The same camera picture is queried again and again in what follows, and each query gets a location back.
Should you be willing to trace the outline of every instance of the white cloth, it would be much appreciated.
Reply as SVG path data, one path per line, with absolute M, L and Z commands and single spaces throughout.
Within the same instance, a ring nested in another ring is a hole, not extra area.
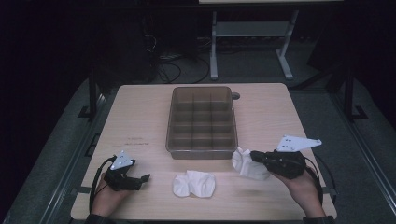
M 212 197 L 216 181 L 212 174 L 190 171 L 184 175 L 177 175 L 173 181 L 173 192 L 178 197 L 187 197 L 193 193 L 199 198 Z
M 233 168 L 240 175 L 257 180 L 265 180 L 271 175 L 264 164 L 251 159 L 249 149 L 244 150 L 241 147 L 233 153 Z

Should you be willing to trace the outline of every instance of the storage box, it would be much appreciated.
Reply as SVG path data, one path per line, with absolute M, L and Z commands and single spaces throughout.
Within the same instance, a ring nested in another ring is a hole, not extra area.
M 166 136 L 173 159 L 228 160 L 237 146 L 230 88 L 174 89 Z

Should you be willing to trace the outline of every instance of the dark background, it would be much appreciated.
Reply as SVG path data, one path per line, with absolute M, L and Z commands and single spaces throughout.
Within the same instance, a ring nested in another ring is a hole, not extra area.
M 82 1 L 80 5 L 89 6 L 92 2 Z M 145 5 L 148 1 L 134 2 Z M 346 2 L 345 7 L 331 15 L 328 10 L 302 10 L 293 40 L 318 41 L 310 63 L 320 70 L 352 55 L 356 78 L 396 127 L 396 7 L 374 0 Z M 196 36 L 210 36 L 210 12 L 180 12 L 172 16 L 158 12 L 151 15 L 148 25 L 142 21 L 147 17 L 145 12 L 103 16 L 94 10 L 86 13 L 90 11 L 76 8 L 71 1 L 1 2 L 0 178 L 4 196 L 0 220 L 69 99 L 92 71 L 104 91 L 125 83 L 149 83 L 154 76 L 155 55 L 145 51 L 145 29 L 161 39 L 162 47 L 174 46 L 189 55 L 195 53 Z M 263 16 L 249 14 L 258 19 Z M 222 14 L 223 19 L 234 15 L 230 11 Z M 277 11 L 272 16 L 282 14 Z M 239 14 L 238 19 L 244 19 L 244 14 Z M 326 29 L 321 34 L 323 25 Z

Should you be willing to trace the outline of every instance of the floor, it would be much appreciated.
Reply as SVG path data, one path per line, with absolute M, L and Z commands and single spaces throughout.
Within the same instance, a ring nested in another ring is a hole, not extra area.
M 278 43 L 269 42 L 260 50 L 247 48 L 221 53 L 217 81 L 207 76 L 208 53 L 200 54 L 200 60 L 173 61 L 181 69 L 180 77 L 174 83 L 192 83 L 203 77 L 200 83 L 281 82 L 292 87 L 318 73 L 306 64 L 314 46 L 309 42 L 290 44 L 287 59 L 294 80 L 283 77 L 275 53 Z M 163 64 L 160 67 L 169 79 L 178 75 L 174 65 Z M 354 105 L 360 105 L 368 119 L 350 122 L 343 112 L 343 89 L 328 93 L 325 90 L 328 80 L 325 77 L 303 90 L 290 91 L 290 96 L 306 135 L 323 142 L 321 147 L 313 150 L 324 161 L 319 166 L 327 185 L 332 186 L 332 177 L 336 184 L 333 186 L 337 192 L 336 222 L 395 223 L 396 165 L 393 158 L 396 154 L 396 132 L 359 81 L 355 81 Z M 162 83 L 163 76 L 156 76 L 149 84 Z M 94 151 L 94 143 L 106 123 L 117 88 L 99 97 L 98 113 L 91 122 L 78 118 L 81 108 L 89 104 L 88 92 L 86 80 L 64 109 L 5 224 L 83 223 L 71 218 L 70 210 L 91 159 L 86 154 Z

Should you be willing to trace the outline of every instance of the person's left hand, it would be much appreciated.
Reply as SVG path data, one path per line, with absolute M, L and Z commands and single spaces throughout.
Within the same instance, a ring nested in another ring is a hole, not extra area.
M 101 217 L 109 217 L 117 209 L 122 200 L 130 195 L 132 191 L 115 191 L 107 185 L 104 177 L 105 173 L 102 173 L 99 185 L 96 188 L 91 213 Z

